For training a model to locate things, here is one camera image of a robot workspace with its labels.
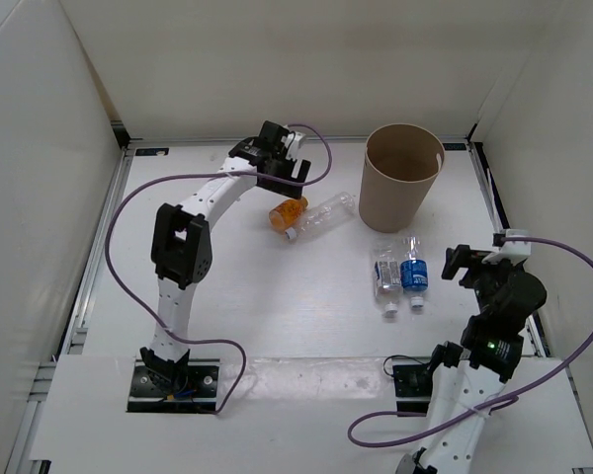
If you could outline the orange plastic bottle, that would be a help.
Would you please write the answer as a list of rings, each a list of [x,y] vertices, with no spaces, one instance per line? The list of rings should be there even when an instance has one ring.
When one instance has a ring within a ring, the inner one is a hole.
[[[273,208],[269,214],[269,222],[276,232],[284,232],[291,227],[308,207],[306,197],[289,198]]]

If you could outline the clear plastic bottle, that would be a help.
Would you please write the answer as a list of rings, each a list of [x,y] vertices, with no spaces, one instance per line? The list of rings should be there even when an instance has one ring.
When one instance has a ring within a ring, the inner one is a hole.
[[[307,210],[285,231],[290,243],[314,240],[355,217],[356,204],[347,192],[339,193]]]

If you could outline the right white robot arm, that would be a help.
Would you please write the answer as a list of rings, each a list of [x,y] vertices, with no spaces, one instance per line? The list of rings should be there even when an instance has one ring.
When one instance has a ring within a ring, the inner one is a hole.
[[[467,473],[483,427],[487,402],[498,398],[520,362],[521,331],[547,299],[543,284],[524,269],[527,242],[506,242],[495,251],[460,244],[446,251],[442,270],[474,292],[479,311],[468,319],[459,343],[438,346],[424,370],[432,391],[427,422],[431,435],[404,455],[399,473]]]

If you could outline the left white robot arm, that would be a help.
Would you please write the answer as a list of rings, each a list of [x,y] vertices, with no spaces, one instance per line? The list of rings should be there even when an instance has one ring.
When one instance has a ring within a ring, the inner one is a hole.
[[[191,197],[163,204],[156,214],[151,260],[158,277],[157,316],[150,346],[140,357],[154,385],[175,395],[187,390],[190,349],[179,340],[188,332],[197,284],[212,264],[211,231],[221,216],[247,191],[259,186],[298,198],[310,162],[293,174],[304,135],[265,121],[260,133],[237,143],[219,171]]]

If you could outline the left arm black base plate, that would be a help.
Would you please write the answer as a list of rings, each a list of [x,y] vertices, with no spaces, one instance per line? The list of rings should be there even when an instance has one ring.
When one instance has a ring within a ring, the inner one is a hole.
[[[141,360],[134,362],[127,396],[128,413],[209,414],[216,409],[220,360],[192,358],[186,373],[174,382],[151,375]]]

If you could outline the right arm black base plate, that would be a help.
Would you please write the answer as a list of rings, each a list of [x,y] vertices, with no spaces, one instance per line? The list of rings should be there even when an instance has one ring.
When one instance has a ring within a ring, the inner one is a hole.
[[[393,381],[396,410],[404,416],[425,416],[433,390],[427,363],[407,355],[390,355],[382,370]]]

